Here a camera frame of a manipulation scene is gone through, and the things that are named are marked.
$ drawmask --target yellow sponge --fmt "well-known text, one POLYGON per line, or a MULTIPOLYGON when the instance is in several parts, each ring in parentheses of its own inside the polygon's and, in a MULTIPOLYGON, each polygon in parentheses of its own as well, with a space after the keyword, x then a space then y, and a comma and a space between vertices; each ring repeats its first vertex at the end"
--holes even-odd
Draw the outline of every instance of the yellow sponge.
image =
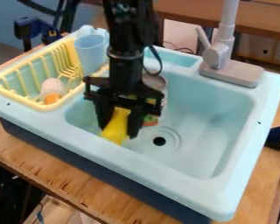
POLYGON ((128 137, 128 116, 130 110, 126 108, 115 108, 111 121, 101 133, 110 142, 122 145, 124 139, 128 137))

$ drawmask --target light blue sink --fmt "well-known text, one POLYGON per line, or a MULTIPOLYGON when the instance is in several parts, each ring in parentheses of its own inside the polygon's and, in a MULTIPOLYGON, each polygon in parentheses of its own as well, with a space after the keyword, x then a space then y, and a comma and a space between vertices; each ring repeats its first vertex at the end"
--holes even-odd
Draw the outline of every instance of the light blue sink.
MULTIPOLYGON (((277 112, 280 75, 266 72, 259 87, 239 87, 199 75, 200 57, 158 50, 168 105, 158 126, 141 129, 123 147, 97 136, 94 105, 83 100, 82 90, 50 112, 0 95, 0 116, 212 219, 228 221, 277 112), (155 145, 156 138, 164 145, 155 145)), ((158 69, 146 56, 147 67, 158 69)))

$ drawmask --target yellow dish rack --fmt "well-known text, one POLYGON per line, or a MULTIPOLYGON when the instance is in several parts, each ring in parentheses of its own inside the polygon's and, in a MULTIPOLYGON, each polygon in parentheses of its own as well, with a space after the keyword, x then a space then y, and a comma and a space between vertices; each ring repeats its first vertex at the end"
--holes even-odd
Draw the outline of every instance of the yellow dish rack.
POLYGON ((64 38, 43 51, 0 73, 0 94, 39 111, 59 108, 84 88, 83 69, 74 49, 74 38, 64 38), (40 99, 42 83, 48 78, 60 79, 66 95, 53 104, 40 99))

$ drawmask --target light blue cup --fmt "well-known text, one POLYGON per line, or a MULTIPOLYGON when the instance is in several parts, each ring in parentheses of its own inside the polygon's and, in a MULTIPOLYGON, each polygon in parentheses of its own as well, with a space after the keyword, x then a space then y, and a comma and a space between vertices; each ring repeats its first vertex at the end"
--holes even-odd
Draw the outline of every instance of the light blue cup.
POLYGON ((74 41, 74 47, 84 69, 84 76, 96 72, 106 62, 106 39, 91 34, 74 41))

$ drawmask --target faucet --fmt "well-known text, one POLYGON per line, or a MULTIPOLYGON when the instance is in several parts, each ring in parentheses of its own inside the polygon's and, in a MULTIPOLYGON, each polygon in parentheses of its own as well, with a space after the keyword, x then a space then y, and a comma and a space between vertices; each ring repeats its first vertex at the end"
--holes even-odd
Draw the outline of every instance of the faucet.
POLYGON ((196 29, 202 45, 206 48, 199 73, 216 80, 255 88, 263 77, 263 68, 230 59, 235 42, 235 19, 239 1, 224 0, 218 33, 212 45, 201 26, 196 29))

